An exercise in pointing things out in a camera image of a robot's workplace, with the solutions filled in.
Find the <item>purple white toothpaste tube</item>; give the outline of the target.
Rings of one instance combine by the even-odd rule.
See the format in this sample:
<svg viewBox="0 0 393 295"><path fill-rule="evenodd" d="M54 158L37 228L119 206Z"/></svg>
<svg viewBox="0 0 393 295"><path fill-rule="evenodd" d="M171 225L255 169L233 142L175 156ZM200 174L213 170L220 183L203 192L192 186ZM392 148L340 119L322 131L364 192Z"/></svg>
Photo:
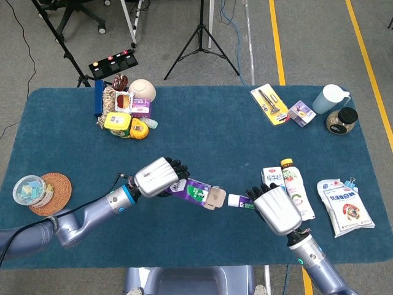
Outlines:
<svg viewBox="0 0 393 295"><path fill-rule="evenodd" d="M227 204L230 207L245 208L250 210L255 209L254 202L243 195L229 194Z"/></svg>

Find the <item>round woven coaster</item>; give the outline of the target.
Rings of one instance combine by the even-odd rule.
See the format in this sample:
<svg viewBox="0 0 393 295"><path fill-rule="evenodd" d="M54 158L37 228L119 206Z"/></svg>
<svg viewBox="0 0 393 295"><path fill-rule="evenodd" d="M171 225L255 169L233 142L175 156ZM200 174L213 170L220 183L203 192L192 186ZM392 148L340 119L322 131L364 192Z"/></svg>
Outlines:
<svg viewBox="0 0 393 295"><path fill-rule="evenodd" d="M71 198L72 186L69 178L61 173L47 173L41 178L53 187L51 200L41 207L30 207L39 216L50 216L65 208Z"/></svg>

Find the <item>beige bowl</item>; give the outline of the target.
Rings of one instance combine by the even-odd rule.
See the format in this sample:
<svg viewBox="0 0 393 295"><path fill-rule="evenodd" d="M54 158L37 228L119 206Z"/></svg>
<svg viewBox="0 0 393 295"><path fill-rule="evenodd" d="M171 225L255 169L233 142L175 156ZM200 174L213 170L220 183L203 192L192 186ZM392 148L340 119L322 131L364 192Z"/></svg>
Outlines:
<svg viewBox="0 0 393 295"><path fill-rule="evenodd" d="M133 81L129 88L129 93L134 93L134 98L150 100L153 102L157 92L151 82L145 79L137 79Z"/></svg>

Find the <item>blue table mat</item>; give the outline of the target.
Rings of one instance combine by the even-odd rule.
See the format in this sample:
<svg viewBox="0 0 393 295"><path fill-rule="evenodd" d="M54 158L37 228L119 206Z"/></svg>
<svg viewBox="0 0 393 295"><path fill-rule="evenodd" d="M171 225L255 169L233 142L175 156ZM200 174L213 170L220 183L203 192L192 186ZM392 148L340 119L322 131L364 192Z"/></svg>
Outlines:
<svg viewBox="0 0 393 295"><path fill-rule="evenodd" d="M26 175L65 174L68 206L102 196L119 173L135 174L159 157L179 159L193 179L243 194L260 172L291 158L302 174L316 217L305 223L331 262L393 258L393 231L360 125L346 135L327 131L325 118L309 125L272 126L243 86L158 87L152 114L158 127L144 140L100 129L91 88L40 88L23 111L0 188L0 229L38 217L15 203L15 183ZM323 179L355 178L375 223L335 237L316 189ZM207 210L177 197L141 198L66 250L57 240L43 252L8 260L5 269L59 267L178 267L295 264L287 239L272 233L253 210Z"/></svg>

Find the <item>light blue plastic pitcher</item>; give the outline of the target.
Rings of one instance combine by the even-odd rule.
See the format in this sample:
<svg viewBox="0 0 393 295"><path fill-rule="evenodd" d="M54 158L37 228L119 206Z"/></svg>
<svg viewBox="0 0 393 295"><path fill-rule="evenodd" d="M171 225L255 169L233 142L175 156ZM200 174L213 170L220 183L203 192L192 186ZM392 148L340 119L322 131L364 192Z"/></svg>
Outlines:
<svg viewBox="0 0 393 295"><path fill-rule="evenodd" d="M351 100L351 94L335 84L323 87L320 94L312 103L312 109L316 114L324 114L339 103L347 105Z"/></svg>

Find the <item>yellow razor blister pack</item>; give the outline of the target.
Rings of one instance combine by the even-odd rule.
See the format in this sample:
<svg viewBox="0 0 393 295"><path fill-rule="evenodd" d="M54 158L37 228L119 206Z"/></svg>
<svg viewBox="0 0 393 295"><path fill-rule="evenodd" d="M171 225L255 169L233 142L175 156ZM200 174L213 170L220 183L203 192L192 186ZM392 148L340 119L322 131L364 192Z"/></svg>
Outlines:
<svg viewBox="0 0 393 295"><path fill-rule="evenodd" d="M255 88L250 93L271 125L278 126L285 123L289 108L270 84Z"/></svg>

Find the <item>blue binder clip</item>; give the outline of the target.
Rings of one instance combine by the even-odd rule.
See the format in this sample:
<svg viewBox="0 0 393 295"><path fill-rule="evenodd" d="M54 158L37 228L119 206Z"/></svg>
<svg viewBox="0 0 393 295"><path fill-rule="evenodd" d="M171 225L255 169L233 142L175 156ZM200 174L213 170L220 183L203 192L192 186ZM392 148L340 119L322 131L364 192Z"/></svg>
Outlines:
<svg viewBox="0 0 393 295"><path fill-rule="evenodd" d="M344 182L344 192L350 196L357 195L359 196L359 189L355 184L356 179L354 177L350 177L350 180L346 180Z"/></svg>

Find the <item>yellow lid container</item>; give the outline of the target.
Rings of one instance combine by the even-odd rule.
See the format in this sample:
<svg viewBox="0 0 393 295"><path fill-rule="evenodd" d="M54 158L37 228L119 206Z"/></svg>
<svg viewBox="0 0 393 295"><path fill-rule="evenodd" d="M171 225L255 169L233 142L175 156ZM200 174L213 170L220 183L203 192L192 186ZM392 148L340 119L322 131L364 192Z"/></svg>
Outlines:
<svg viewBox="0 0 393 295"><path fill-rule="evenodd" d="M130 138L131 115L123 112L109 112L104 121L104 128L121 138Z"/></svg>

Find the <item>black tripod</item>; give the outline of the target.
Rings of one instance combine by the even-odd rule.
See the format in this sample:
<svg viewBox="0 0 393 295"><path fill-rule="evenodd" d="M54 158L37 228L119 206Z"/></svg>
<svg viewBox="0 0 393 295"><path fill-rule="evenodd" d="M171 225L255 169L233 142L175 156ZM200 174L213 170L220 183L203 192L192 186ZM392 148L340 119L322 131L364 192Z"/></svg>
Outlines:
<svg viewBox="0 0 393 295"><path fill-rule="evenodd" d="M206 34L214 43L214 45L217 47L217 49L219 50L219 53L217 52L213 52L209 49L206 49L203 47L203 36L204 34ZM194 38L197 38L198 41L198 47L185 54L186 49L189 47L190 43L192 40L194 40ZM166 75L164 76L163 80L166 81L167 78L169 77L169 75L171 74L172 70L174 69L174 67L182 60L186 59L187 57L191 56L191 55L196 55L198 53L205 53L205 54L210 54L210 55L215 55L219 58L223 58L224 60L226 60L228 62L228 64L232 67L232 69L234 70L234 72L236 73L237 76L240 76L239 71L235 68L234 64L230 61L229 57L227 56L227 54L222 50L221 46L219 45L219 43L216 41L216 39L214 38L214 36L209 32L209 30L207 29L206 25L204 24L204 0L200 0L200 21L199 24L197 25L197 27L195 28L194 32L192 33L192 35L190 36L190 38L188 39L186 45L184 46L184 48L181 50L180 54L177 56L177 58L175 59L174 63L172 64L172 66L170 67L170 69L168 70L168 72L166 73Z"/></svg>

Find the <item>black slanted light stand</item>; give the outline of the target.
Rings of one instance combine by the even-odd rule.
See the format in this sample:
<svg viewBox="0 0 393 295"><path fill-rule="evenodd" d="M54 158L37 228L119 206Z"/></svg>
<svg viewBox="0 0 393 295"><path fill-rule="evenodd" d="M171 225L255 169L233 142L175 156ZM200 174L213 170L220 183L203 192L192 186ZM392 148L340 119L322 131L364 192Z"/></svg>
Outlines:
<svg viewBox="0 0 393 295"><path fill-rule="evenodd" d="M43 19L43 21L45 21L46 25L48 26L49 30L51 31L51 33L54 35L56 42L61 46L61 48L64 51L64 55L63 58L68 59L71 64L73 65L74 69L77 71L78 73L78 80L77 80L77 87L80 87L82 84L85 87L91 87L89 81L95 81L96 79L94 77L90 77L89 75L85 75L81 68L79 67L79 65L77 64L75 58L73 57L72 53L68 50L68 48L66 47L65 43L64 43L64 36L60 36L57 32L56 32L56 28L53 26L52 22L49 20L47 11L45 12L44 10L41 9L40 4L38 3L37 0L31 0L31 2L33 3L33 5L35 6L39 16L41 17L41 19Z"/></svg>

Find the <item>white blue milk carton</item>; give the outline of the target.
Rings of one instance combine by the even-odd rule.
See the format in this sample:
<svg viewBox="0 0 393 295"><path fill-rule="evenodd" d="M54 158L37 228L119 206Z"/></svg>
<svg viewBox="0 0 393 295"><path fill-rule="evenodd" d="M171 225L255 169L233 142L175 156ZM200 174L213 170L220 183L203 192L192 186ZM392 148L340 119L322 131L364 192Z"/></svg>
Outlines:
<svg viewBox="0 0 393 295"><path fill-rule="evenodd" d="M281 167L265 167L261 170L262 183L270 186L275 183L286 191Z"/></svg>

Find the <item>clear tub with paper pieces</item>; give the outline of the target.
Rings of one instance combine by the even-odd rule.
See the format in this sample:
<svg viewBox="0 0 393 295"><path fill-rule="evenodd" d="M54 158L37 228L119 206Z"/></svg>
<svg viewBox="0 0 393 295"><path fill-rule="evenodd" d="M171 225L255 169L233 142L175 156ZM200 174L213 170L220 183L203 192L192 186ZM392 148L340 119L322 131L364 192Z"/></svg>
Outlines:
<svg viewBox="0 0 393 295"><path fill-rule="evenodd" d="M27 175L19 179L13 188L14 201L19 205L40 208L51 201L54 188L46 184L43 178Z"/></svg>

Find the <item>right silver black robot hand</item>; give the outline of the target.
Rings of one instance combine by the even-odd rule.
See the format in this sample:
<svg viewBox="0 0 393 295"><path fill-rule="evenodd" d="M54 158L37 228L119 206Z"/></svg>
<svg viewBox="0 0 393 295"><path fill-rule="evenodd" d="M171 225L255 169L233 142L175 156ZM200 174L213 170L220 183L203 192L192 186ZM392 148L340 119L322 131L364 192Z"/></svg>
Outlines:
<svg viewBox="0 0 393 295"><path fill-rule="evenodd" d="M252 200L259 215L276 235L288 235L301 226L299 210L285 190L276 183L254 186L246 190L246 196Z"/></svg>

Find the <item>glass jar black lid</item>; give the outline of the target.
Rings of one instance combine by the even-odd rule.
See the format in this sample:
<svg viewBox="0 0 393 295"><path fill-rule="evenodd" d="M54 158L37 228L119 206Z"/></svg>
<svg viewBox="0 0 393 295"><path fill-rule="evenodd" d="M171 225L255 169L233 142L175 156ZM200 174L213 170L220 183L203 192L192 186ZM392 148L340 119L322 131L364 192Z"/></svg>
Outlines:
<svg viewBox="0 0 393 295"><path fill-rule="evenodd" d="M326 127L328 131L336 135L344 135L354 128L357 120L357 111L350 107L344 107L328 115Z"/></svg>

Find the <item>purple toothpaste box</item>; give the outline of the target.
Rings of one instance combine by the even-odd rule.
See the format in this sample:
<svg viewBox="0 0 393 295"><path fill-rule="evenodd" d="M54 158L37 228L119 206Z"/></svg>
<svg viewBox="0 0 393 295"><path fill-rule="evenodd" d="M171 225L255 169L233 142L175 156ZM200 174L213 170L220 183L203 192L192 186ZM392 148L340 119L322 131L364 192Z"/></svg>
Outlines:
<svg viewBox="0 0 393 295"><path fill-rule="evenodd" d="M163 193L178 197L208 210L221 208L227 196L227 193L219 186L202 183L192 178L176 181Z"/></svg>

